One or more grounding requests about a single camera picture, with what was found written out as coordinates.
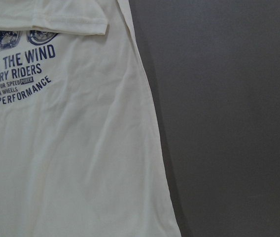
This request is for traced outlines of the cream long-sleeve printed shirt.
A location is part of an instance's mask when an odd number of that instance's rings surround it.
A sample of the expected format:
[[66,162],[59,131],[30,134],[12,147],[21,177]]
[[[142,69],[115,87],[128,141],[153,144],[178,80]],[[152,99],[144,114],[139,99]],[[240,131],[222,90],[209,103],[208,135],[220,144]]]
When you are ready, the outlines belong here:
[[178,237],[127,0],[0,0],[0,237]]

